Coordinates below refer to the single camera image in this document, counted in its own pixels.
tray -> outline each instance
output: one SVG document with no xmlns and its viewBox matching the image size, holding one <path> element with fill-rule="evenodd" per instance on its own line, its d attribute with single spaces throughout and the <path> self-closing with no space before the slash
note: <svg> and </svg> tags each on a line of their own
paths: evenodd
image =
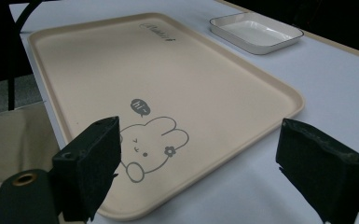
<svg viewBox="0 0 359 224">
<path fill-rule="evenodd" d="M 295 44 L 304 33 L 254 12 L 210 20 L 211 31 L 253 54 L 267 54 Z"/>
<path fill-rule="evenodd" d="M 58 138 L 120 116 L 122 163 L 98 210 L 116 220 L 148 214 L 304 106 L 290 86 L 162 14 L 42 30 L 29 43 Z"/>
</svg>

beige tray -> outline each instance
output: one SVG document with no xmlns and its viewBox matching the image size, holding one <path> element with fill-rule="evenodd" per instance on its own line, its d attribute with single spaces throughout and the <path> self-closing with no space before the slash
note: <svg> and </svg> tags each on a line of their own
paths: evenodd
<svg viewBox="0 0 359 224">
<path fill-rule="evenodd" d="M 29 43 L 66 143 L 120 116 L 122 163 L 99 210 L 117 220 L 151 212 L 304 106 L 288 85 L 161 14 L 47 29 Z"/>
</svg>

white table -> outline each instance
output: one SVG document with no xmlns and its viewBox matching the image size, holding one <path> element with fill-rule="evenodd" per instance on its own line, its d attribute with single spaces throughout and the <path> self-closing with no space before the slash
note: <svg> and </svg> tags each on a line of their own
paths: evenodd
<svg viewBox="0 0 359 224">
<path fill-rule="evenodd" d="M 12 5 L 15 19 L 25 5 Z M 303 36 L 267 55 L 241 50 L 210 31 L 209 20 L 239 13 L 214 0 L 64 0 L 39 6 L 25 23 L 31 32 L 144 12 L 160 12 L 219 41 L 245 60 L 299 90 L 306 107 L 294 119 L 335 137 L 359 152 L 359 57 Z M 41 87 L 40 77 L 36 77 Z M 40 88 L 42 97 L 46 93 Z M 243 151 L 204 179 L 134 223 L 321 223 L 316 212 L 279 171 L 275 162 L 279 130 Z M 92 223 L 116 223 L 97 214 Z"/>
</svg>

white tabletop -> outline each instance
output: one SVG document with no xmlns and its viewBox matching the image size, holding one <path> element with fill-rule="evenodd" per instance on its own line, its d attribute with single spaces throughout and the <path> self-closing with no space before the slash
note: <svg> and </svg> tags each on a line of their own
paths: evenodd
<svg viewBox="0 0 359 224">
<path fill-rule="evenodd" d="M 15 19 L 25 6 L 11 6 Z M 253 55 L 211 33 L 210 19 L 240 12 L 214 0 L 46 2 L 25 23 L 23 44 L 35 68 L 26 40 L 31 32 L 144 12 L 166 14 L 293 86 L 306 99 L 304 110 L 294 119 L 315 126 L 359 152 L 359 57 L 306 36 L 288 48 Z M 36 81 L 40 88 L 40 78 L 36 77 Z M 43 88 L 40 90 L 47 100 Z M 275 161 L 278 138 L 276 130 L 151 214 L 133 222 L 321 223 L 316 212 L 279 171 Z M 92 223 L 117 222 L 97 214 Z"/>
</svg>

rectangular serving tray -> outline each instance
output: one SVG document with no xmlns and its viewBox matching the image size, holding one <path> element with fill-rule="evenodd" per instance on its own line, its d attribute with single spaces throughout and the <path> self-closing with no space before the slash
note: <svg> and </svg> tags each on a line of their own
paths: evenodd
<svg viewBox="0 0 359 224">
<path fill-rule="evenodd" d="M 210 20 L 211 31 L 253 54 L 267 54 L 295 44 L 304 33 L 254 12 Z"/>
<path fill-rule="evenodd" d="M 304 107 L 299 92 L 204 35 L 147 13 L 29 36 L 58 139 L 119 116 L 122 163 L 99 209 L 142 217 Z"/>
</svg>

